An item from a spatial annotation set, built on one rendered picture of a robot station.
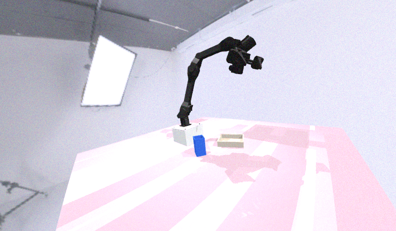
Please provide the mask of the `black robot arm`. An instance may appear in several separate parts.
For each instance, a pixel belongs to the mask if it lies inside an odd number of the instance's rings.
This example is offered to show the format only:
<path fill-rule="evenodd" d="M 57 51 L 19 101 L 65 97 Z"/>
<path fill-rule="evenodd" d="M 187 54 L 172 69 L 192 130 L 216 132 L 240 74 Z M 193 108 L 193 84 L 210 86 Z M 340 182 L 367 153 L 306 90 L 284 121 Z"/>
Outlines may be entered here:
<path fill-rule="evenodd" d="M 191 98 L 193 94 L 195 81 L 200 73 L 200 67 L 202 65 L 203 59 L 215 55 L 219 52 L 229 51 L 230 49 L 234 50 L 244 50 L 249 51 L 256 45 L 255 40 L 247 35 L 242 41 L 239 39 L 234 39 L 233 37 L 227 37 L 222 40 L 219 44 L 212 46 L 208 49 L 205 49 L 202 52 L 198 52 L 194 59 L 191 61 L 188 70 L 187 70 L 187 87 L 185 91 L 185 98 L 180 107 L 179 113 L 177 117 L 180 119 L 181 127 L 190 126 L 189 123 L 189 114 L 192 111 L 193 105 L 191 105 Z M 235 74 L 242 74 L 244 69 L 244 65 L 241 64 L 232 64 L 229 66 L 229 71 Z"/>

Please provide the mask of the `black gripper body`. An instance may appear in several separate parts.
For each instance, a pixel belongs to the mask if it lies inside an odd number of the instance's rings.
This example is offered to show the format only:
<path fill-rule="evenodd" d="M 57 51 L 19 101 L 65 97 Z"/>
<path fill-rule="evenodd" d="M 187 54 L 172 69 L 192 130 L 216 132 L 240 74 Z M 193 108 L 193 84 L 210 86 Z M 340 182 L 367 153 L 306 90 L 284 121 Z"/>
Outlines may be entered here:
<path fill-rule="evenodd" d="M 227 55 L 227 57 L 226 57 L 226 61 L 227 61 L 228 63 L 231 63 L 231 61 L 232 61 L 232 59 L 233 59 L 233 55 L 234 55 L 234 53 L 235 53 L 236 51 L 242 53 L 244 59 L 246 60 L 246 63 L 247 63 L 247 64 L 250 64 L 250 65 L 251 65 L 251 68 L 253 68 L 253 65 L 255 64 L 255 61 L 257 60 L 257 57 L 262 58 L 262 61 L 261 61 L 261 62 L 264 61 L 263 57 L 260 57 L 260 56 L 255 56 L 254 59 L 251 60 L 251 59 L 250 59 L 250 55 L 251 55 L 251 54 L 247 53 L 247 51 L 240 50 L 240 49 L 238 49 L 238 50 L 230 49 L 230 50 L 229 50 L 229 53 L 228 53 L 228 55 Z"/>

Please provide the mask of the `beige shallow tray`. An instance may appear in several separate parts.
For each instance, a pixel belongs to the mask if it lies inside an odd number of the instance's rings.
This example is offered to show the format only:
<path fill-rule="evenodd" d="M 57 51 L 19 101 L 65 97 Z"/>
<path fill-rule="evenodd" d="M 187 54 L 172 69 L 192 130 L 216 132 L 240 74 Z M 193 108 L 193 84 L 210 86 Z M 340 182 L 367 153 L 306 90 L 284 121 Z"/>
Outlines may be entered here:
<path fill-rule="evenodd" d="M 244 148 L 244 134 L 221 134 L 217 147 Z"/>

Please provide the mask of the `blue square cup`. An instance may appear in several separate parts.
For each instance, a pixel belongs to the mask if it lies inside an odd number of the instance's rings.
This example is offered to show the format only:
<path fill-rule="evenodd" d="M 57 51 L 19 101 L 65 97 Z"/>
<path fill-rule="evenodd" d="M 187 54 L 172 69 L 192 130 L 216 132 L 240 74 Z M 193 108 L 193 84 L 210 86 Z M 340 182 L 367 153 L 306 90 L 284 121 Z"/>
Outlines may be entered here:
<path fill-rule="evenodd" d="M 205 138 L 202 135 L 193 136 L 196 157 L 206 155 Z"/>

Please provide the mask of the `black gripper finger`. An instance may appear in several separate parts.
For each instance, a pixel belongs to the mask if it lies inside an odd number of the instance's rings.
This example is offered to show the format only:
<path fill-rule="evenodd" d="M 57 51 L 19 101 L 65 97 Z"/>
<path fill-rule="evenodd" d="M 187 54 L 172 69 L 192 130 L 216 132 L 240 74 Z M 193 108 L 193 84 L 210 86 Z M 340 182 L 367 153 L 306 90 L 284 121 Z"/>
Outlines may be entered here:
<path fill-rule="evenodd" d="M 246 66 L 246 60 L 244 59 L 243 55 L 241 52 L 236 51 L 233 55 L 233 59 L 231 61 L 231 64 L 241 64 Z"/>
<path fill-rule="evenodd" d="M 257 60 L 255 61 L 255 64 L 253 65 L 252 69 L 260 69 L 262 68 L 262 58 L 257 57 Z"/>

